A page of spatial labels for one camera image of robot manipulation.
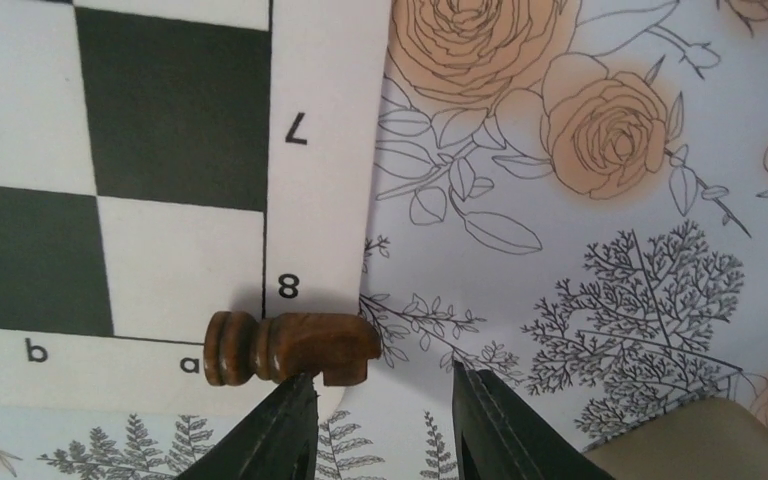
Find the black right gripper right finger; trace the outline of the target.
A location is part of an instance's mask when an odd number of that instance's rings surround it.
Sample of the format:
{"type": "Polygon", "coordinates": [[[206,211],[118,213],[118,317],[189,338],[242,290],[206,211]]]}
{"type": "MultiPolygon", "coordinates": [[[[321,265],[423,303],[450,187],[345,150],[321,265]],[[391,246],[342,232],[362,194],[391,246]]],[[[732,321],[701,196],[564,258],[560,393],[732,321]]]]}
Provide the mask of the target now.
{"type": "Polygon", "coordinates": [[[491,370],[453,363],[458,475],[473,480],[598,480],[588,460],[491,370]]]}

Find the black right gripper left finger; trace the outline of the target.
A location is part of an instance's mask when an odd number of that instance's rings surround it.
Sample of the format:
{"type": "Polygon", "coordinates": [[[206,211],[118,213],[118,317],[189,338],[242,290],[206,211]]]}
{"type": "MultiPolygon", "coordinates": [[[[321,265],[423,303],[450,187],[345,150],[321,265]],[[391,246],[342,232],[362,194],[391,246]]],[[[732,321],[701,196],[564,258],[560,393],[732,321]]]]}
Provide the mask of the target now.
{"type": "Polygon", "coordinates": [[[312,376],[278,385],[179,480],[312,480],[318,395],[312,376]]]}

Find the dark wooden knight piece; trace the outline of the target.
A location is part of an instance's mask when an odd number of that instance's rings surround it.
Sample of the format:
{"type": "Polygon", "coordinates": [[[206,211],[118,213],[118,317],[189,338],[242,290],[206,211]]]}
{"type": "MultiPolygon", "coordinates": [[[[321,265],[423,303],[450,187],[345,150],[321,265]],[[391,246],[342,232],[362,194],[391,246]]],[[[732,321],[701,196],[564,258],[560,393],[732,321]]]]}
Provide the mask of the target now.
{"type": "Polygon", "coordinates": [[[356,314],[291,312],[255,319],[219,311],[203,344],[204,374],[212,386],[241,386],[256,377],[280,384],[306,373],[328,387],[366,381],[368,362],[380,358],[378,331],[356,314]]]}

